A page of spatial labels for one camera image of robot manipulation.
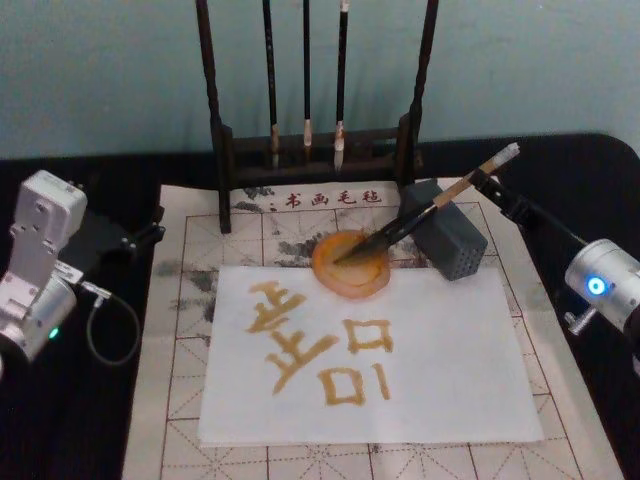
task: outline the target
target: wire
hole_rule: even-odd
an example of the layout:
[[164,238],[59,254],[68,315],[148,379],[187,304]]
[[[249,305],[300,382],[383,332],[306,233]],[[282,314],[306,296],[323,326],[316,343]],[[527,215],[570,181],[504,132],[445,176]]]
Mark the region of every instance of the wire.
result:
[[129,352],[119,360],[109,360],[108,358],[100,354],[96,349],[96,346],[93,343],[93,336],[91,334],[91,330],[93,329],[93,321],[95,320],[96,313],[104,303],[104,298],[100,296],[96,298],[96,301],[93,304],[93,309],[89,314],[89,320],[87,321],[87,343],[89,345],[89,350],[91,351],[93,356],[96,358],[96,360],[98,360],[100,363],[108,367],[121,367],[122,365],[127,363],[129,360],[131,360],[133,356],[136,354],[136,352],[138,351],[138,346],[140,345],[140,337],[141,337],[140,319],[138,318],[138,315],[136,314],[135,310],[131,307],[131,305],[129,305],[124,300],[122,300],[120,297],[118,297],[117,295],[111,294],[109,298],[114,300],[116,303],[120,304],[129,314],[128,316],[133,322],[133,327],[135,329],[135,334],[136,334],[136,338],[135,338],[135,341],[133,342],[133,346],[131,347],[131,350],[129,350]]

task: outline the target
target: white paper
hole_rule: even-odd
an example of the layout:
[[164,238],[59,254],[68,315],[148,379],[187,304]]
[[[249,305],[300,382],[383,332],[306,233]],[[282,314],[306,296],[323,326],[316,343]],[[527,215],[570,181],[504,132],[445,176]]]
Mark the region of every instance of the white paper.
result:
[[[306,300],[277,330],[305,334],[301,350],[325,335],[338,342],[301,368],[273,394],[279,368],[269,354],[290,355],[269,332],[248,333],[257,312],[271,305],[252,285],[278,281]],[[390,322],[391,352],[350,353],[344,319]],[[377,327],[356,327],[360,341]],[[376,370],[384,370],[390,399]],[[363,405],[327,406],[318,373],[360,372]],[[347,375],[334,375],[337,396],[354,393]],[[368,299],[341,298],[309,269],[222,267],[198,435],[203,446],[294,443],[527,442],[543,439],[520,347],[499,274],[494,269],[448,282],[433,269],[394,270]]]

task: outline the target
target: gray block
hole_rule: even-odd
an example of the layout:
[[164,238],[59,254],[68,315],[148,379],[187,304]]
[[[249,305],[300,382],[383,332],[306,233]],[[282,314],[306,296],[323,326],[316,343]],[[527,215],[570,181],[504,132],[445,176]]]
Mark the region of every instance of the gray block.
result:
[[[399,215],[432,200],[442,192],[435,180],[410,185],[402,192]],[[487,239],[450,203],[412,234],[416,245],[447,280],[473,275],[487,249]]]

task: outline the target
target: calligraphy brush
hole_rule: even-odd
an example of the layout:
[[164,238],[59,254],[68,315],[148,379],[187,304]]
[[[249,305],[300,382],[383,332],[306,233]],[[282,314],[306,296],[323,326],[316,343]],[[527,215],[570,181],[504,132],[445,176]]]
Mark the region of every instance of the calligraphy brush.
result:
[[[520,148],[518,144],[512,143],[478,168],[485,173],[492,173],[519,153]],[[438,209],[447,205],[456,196],[469,188],[471,186],[469,179],[472,174],[473,172],[458,180],[426,205],[421,205],[401,217],[392,220],[382,227],[381,230],[368,236],[344,255],[338,257],[334,263],[337,265],[357,264],[386,251],[389,247],[413,232],[426,219],[434,215]]]
[[333,166],[336,172],[344,160],[344,78],[347,61],[347,27],[349,25],[349,0],[340,0],[340,33],[338,40],[338,101],[336,108],[336,139]]
[[273,29],[271,27],[271,0],[262,0],[264,44],[267,50],[267,80],[269,82],[269,118],[271,123],[271,155],[273,168],[278,168],[280,133],[276,106],[276,66],[273,58]]
[[311,51],[309,47],[309,0],[302,7],[302,35],[304,42],[304,151],[307,161],[311,158]]

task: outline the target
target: paint dish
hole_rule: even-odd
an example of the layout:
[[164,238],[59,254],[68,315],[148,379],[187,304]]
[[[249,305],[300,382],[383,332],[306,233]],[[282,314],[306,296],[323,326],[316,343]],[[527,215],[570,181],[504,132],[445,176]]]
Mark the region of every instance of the paint dish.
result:
[[364,238],[365,234],[361,231],[334,233],[322,240],[313,251],[311,263],[316,278],[342,297],[366,298],[389,283],[391,271],[386,252],[357,265],[333,263]]

